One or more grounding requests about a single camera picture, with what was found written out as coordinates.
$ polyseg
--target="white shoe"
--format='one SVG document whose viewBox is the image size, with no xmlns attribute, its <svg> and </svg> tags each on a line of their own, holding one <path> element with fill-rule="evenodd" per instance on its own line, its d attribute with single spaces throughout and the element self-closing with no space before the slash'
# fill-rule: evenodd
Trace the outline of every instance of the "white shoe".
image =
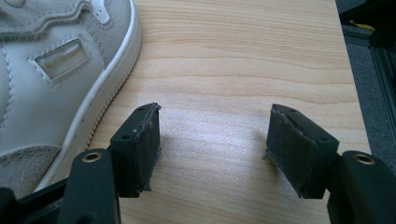
<svg viewBox="0 0 396 224">
<path fill-rule="evenodd" d="M 57 182 L 88 147 L 141 45 L 132 0 L 0 0 L 0 186 Z"/>
</svg>

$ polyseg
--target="light wood tabletop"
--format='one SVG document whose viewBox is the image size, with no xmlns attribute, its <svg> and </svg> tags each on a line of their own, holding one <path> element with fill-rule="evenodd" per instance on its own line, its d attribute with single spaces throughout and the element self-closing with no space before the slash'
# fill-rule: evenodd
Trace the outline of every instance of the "light wood tabletop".
<svg viewBox="0 0 396 224">
<path fill-rule="evenodd" d="M 90 148 L 139 106 L 160 110 L 151 192 L 121 199 L 123 223 L 329 223 L 264 158 L 272 104 L 370 152 L 333 0 L 136 0 L 143 44 Z"/>
</svg>

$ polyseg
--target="shoe upper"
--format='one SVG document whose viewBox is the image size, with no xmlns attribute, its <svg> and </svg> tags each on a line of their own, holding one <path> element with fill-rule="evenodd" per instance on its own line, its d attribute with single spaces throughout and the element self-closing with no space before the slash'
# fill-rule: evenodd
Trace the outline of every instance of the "shoe upper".
<svg viewBox="0 0 396 224">
<path fill-rule="evenodd" d="M 130 4 L 0 0 L 0 186 L 35 188 L 118 52 Z"/>
</svg>

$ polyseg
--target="wooden surface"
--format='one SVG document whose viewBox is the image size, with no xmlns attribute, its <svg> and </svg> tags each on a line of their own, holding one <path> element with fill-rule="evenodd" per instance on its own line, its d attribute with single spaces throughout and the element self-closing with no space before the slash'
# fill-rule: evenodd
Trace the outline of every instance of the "wooden surface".
<svg viewBox="0 0 396 224">
<path fill-rule="evenodd" d="M 265 159 L 272 104 L 341 145 L 370 151 L 333 0 L 136 0 L 143 45 L 91 147 L 157 102 L 152 192 L 122 199 L 123 223 L 329 223 Z"/>
</svg>

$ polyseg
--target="metal ring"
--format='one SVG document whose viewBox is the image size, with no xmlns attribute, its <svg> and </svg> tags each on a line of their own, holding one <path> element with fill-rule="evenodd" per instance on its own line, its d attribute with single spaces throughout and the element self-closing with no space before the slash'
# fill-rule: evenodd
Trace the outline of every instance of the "metal ring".
<svg viewBox="0 0 396 224">
<path fill-rule="evenodd" d="M 356 161 L 366 164 L 366 165 L 374 165 L 375 160 L 373 158 L 363 155 L 363 154 L 355 154 L 353 155 L 353 158 L 355 158 Z"/>
<path fill-rule="evenodd" d="M 92 152 L 90 154 L 85 155 L 82 160 L 84 162 L 93 162 L 93 161 L 99 161 L 102 158 L 102 153 L 100 152 Z"/>
</svg>

